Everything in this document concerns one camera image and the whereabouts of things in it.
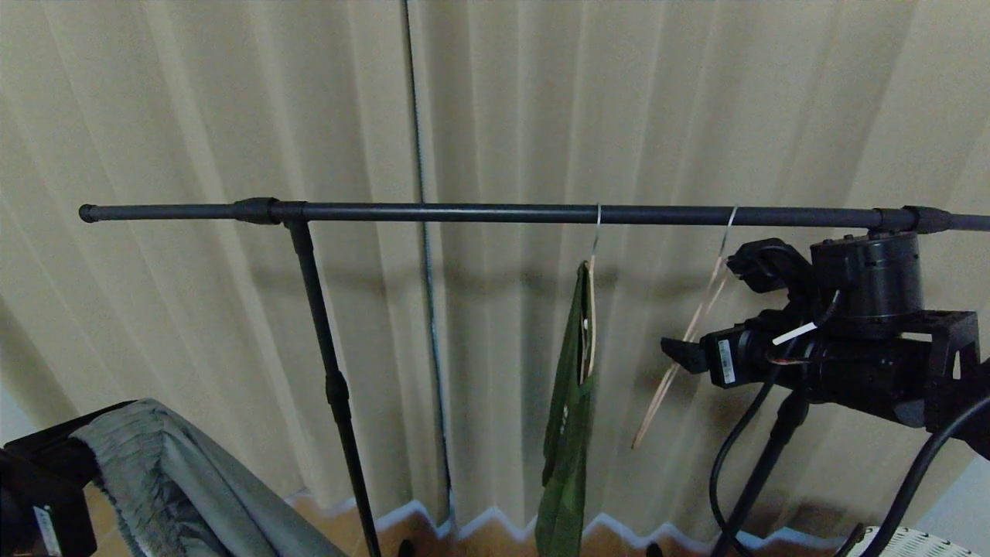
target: curtain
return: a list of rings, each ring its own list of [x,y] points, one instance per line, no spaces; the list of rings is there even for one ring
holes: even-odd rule
[[[990,6],[975,0],[412,2],[408,26],[396,2],[0,4],[4,389],[41,426],[157,398],[278,493],[334,504],[350,489],[288,234],[86,225],[78,205],[275,196],[990,213],[988,28]],[[461,525],[494,505],[525,526],[593,227],[431,224],[429,259],[419,225],[312,228],[375,513],[417,500],[441,522],[450,490]],[[708,470],[753,389],[682,375],[629,447],[669,364],[659,339],[686,328],[723,232],[601,230],[589,519],[715,532]],[[845,232],[734,228],[728,249],[778,236],[807,254]],[[985,239],[951,232],[921,247],[927,306],[982,317]],[[732,281],[720,300],[703,331],[782,303]],[[730,457],[724,507],[783,395]],[[747,529],[832,535],[878,519],[924,438],[814,407]],[[969,459],[946,447],[909,520]]]

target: barcode sticker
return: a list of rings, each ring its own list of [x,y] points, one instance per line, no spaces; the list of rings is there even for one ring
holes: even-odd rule
[[[45,549],[49,555],[61,557],[61,547],[58,546],[58,536],[55,535],[54,524],[51,523],[51,515],[46,508],[35,509],[35,519],[38,521],[38,530],[42,533],[42,540],[45,541]]]
[[[722,380],[726,385],[736,382],[736,368],[733,367],[733,347],[729,340],[719,341],[719,359],[722,361]]]

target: black metal rod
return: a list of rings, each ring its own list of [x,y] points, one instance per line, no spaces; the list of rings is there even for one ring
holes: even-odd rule
[[[83,205],[79,208],[79,216],[86,222],[236,219],[259,224],[277,224],[298,219],[593,224],[598,220],[598,211],[598,205],[309,203],[257,198],[230,204]],[[732,212],[733,207],[602,205],[601,221],[604,224],[725,225]],[[733,219],[733,226],[865,228],[920,232],[990,231],[990,216],[951,214],[934,209],[919,213],[918,210],[910,207],[902,209],[739,207]]]
[[[367,543],[370,557],[381,557],[378,547],[378,535],[374,529],[374,515],[371,514],[371,503],[368,500],[367,487],[364,484],[364,473],[361,470],[361,459],[357,453],[357,441],[354,439],[354,428],[350,422],[349,395],[347,380],[341,373],[337,363],[337,352],[334,350],[334,337],[330,330],[330,318],[327,316],[327,306],[323,299],[323,289],[320,287],[320,272],[313,255],[313,237],[310,235],[309,223],[306,221],[286,221],[285,227],[292,233],[292,244],[299,256],[299,267],[302,269],[303,282],[306,284],[306,297],[309,299],[310,312],[313,314],[313,326],[316,327],[316,338],[320,344],[320,355],[323,357],[323,367],[327,373],[327,402],[334,413],[334,421],[341,435],[341,446],[347,462],[347,473],[350,475],[350,485],[357,502],[357,513],[364,531],[364,541]]]
[[[794,430],[804,423],[807,416],[808,400],[798,390],[792,391],[780,403],[780,409],[777,410],[777,421],[770,431],[770,438],[766,442],[766,447],[763,448],[759,460],[756,461],[756,466],[752,469],[752,474],[749,475],[749,480],[742,488],[742,494],[736,501],[733,513],[726,520],[726,529],[719,536],[719,540],[715,542],[711,557],[725,557],[729,552],[732,547],[730,538],[736,537],[736,534],[743,528],[743,522],[749,516],[753,504],[756,503],[759,492],[766,485],[770,472],[777,464],[777,459],[780,458],[780,454],[784,452],[784,447],[790,442]]]

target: cylindrical motor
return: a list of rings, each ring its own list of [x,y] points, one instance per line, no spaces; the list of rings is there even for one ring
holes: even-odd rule
[[[924,309],[918,235],[914,232],[846,236],[811,247],[823,300],[842,298],[830,328],[879,325]]]

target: hanging clothes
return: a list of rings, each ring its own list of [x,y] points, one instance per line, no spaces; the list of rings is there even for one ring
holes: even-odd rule
[[[344,556],[230,453],[156,400],[107,412],[72,436],[96,456],[97,487],[132,555]]]
[[[576,557],[584,529],[584,490],[595,376],[594,258],[577,284],[557,360],[544,438],[544,496],[537,516],[542,557]]]

